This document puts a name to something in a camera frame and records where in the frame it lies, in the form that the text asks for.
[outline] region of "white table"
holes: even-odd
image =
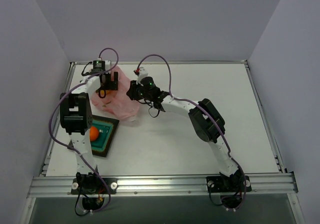
[[[135,80],[136,65],[119,65]],[[144,64],[155,84],[168,90],[165,64]],[[84,65],[76,65],[71,87],[82,79]],[[231,155],[247,174],[278,173],[271,145],[243,64],[173,64],[172,93],[200,101],[208,98],[225,120],[225,136]],[[95,157],[102,176],[218,174],[213,153],[196,135],[191,121],[177,114],[161,112],[157,118],[141,105],[136,121],[119,123],[107,157]],[[91,105],[92,113],[113,117]],[[69,143],[69,135],[58,128],[57,139]],[[46,176],[75,176],[76,157],[54,144]]]

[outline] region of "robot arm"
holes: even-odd
[[[60,123],[69,134],[73,146],[80,152],[91,167],[97,170],[94,160],[91,142],[90,128],[93,123],[93,116],[90,106],[90,97],[98,90],[118,89],[118,73],[114,74],[114,81],[111,81],[111,74],[90,76],[110,69],[110,61],[96,60],[93,62],[93,69],[84,75],[80,83],[85,85],[75,89],[69,94],[60,105]],[[91,174],[91,169],[84,163],[80,156],[76,155],[77,173],[81,175]]]
[[[180,101],[172,98],[168,92],[161,91],[154,83],[152,77],[143,68],[135,71],[138,76],[137,80],[132,80],[127,95],[131,100],[147,100],[152,103],[153,107],[162,112],[171,112],[190,118],[194,130],[198,137],[204,142],[209,143],[213,155],[218,161],[219,171],[222,175],[230,177],[238,171],[237,165],[228,156],[228,149],[225,144],[218,142],[220,136],[214,124],[204,116],[203,113],[191,103]],[[225,121],[217,109],[208,99],[195,101],[204,108],[216,121],[221,131],[225,133]]]

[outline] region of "white wall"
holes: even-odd
[[[281,0],[251,58],[307,223],[320,218],[320,0]]]
[[[66,55],[35,0],[0,0],[0,222],[20,219],[48,148]]]
[[[248,59],[279,0],[36,0],[72,61]]]

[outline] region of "pink plastic bag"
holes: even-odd
[[[106,91],[105,98],[100,98],[98,93],[94,93],[91,97],[91,102],[99,110],[111,113],[119,120],[134,117],[139,111],[140,105],[137,101],[130,100],[127,96],[130,80],[118,66],[111,71],[112,80],[114,72],[118,72],[118,90]]]

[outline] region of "orange ball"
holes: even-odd
[[[94,142],[99,137],[99,130],[95,126],[90,128],[90,142]]]

